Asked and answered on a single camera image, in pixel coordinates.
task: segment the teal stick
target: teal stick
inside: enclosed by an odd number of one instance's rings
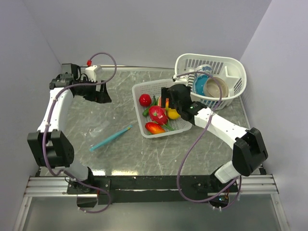
[[[117,133],[113,134],[112,136],[109,136],[107,139],[103,140],[102,142],[96,144],[95,146],[90,148],[90,151],[93,152],[95,149],[109,143],[110,141],[113,141],[115,138],[119,137],[120,135],[122,135],[124,132],[130,130],[133,126],[129,125],[127,128],[118,131]]]

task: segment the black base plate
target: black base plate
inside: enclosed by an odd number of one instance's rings
[[[176,179],[176,176],[94,176],[94,186],[107,190],[112,203],[185,201],[178,192]],[[180,176],[183,193],[194,200],[206,199],[208,193],[217,193],[227,184],[220,183],[212,175]],[[236,185],[229,187],[231,193],[237,190]],[[73,186],[67,188],[67,193],[84,194]],[[99,192],[98,204],[107,202],[108,196]]]

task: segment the white laundry basket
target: white laundry basket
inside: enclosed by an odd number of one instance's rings
[[[226,98],[222,98],[220,106],[217,110],[228,106],[232,100],[240,96],[247,83],[246,72],[243,65],[233,58],[202,55],[202,54],[183,54],[178,57],[175,63],[175,74],[183,74],[192,72],[196,67],[209,64],[212,66],[214,77],[219,77],[226,82],[229,88],[229,95]],[[193,82],[195,76],[189,75],[181,78],[179,82],[190,86],[193,89]],[[219,98],[211,98],[191,92],[192,101],[200,101],[211,109],[218,103]]]
[[[192,127],[192,124],[183,120],[182,118],[179,119],[171,119],[169,120],[170,126],[174,129],[174,131],[170,131],[165,129],[166,132],[160,134],[150,134],[150,132],[145,128],[145,124],[147,122],[151,122],[150,116],[144,117],[142,115],[143,111],[146,107],[142,107],[139,103],[139,98],[142,94],[149,94],[151,98],[155,96],[156,99],[161,95],[161,88],[166,87],[169,88],[174,85],[172,79],[160,79],[155,81],[149,81],[144,83],[136,84],[132,87],[133,92],[133,99],[137,114],[137,119],[140,127],[140,132],[142,136],[145,138],[157,138],[162,136],[173,135],[177,133],[181,133],[183,131],[187,131]]]

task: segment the gray countertop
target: gray countertop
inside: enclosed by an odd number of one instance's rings
[[[109,78],[112,70],[107,70]],[[75,149],[75,158],[89,166],[95,175],[176,175],[185,153],[202,132],[201,128],[156,139],[144,138],[139,129],[131,88],[141,82],[171,78],[173,70],[119,70],[107,83],[112,103],[98,104],[75,97],[69,109],[67,138]],[[247,127],[239,98],[218,111],[223,118]],[[90,152],[89,148],[132,124],[133,128],[109,144]],[[182,174],[207,175],[225,164],[232,150],[207,132],[188,157]],[[46,168],[41,176],[48,175]]]
[[[241,195],[222,213],[190,202],[118,203],[85,215],[74,197],[34,197],[23,231],[280,231],[271,195]]]

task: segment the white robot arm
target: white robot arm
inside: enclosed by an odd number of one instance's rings
[[[206,127],[212,115],[207,130],[233,149],[232,160],[219,167],[213,174],[221,183],[227,183],[239,175],[250,176],[268,158],[260,131],[235,125],[215,114],[204,104],[192,102],[190,92],[191,88],[184,84],[163,88],[162,107],[165,107],[168,98],[169,107],[175,108],[182,119],[201,128]]]
[[[29,133],[27,138],[33,156],[39,166],[46,166],[42,154],[42,134],[45,130],[49,111],[56,95],[68,85],[97,83],[96,79],[101,75],[102,69],[96,65],[87,67],[85,74],[80,74],[79,66],[75,64],[63,64],[62,74],[51,81],[49,85],[50,100],[43,121],[38,127],[37,132]],[[46,152],[52,168],[66,170],[66,172],[70,172],[76,179],[86,181],[89,178],[93,178],[89,176],[91,170],[74,158],[74,148],[62,133],[65,129],[68,109],[75,95],[83,96],[86,100],[97,103],[111,102],[105,84],[101,85],[100,91],[96,91],[96,86],[80,86],[63,91],[58,97],[51,115],[46,138]]]

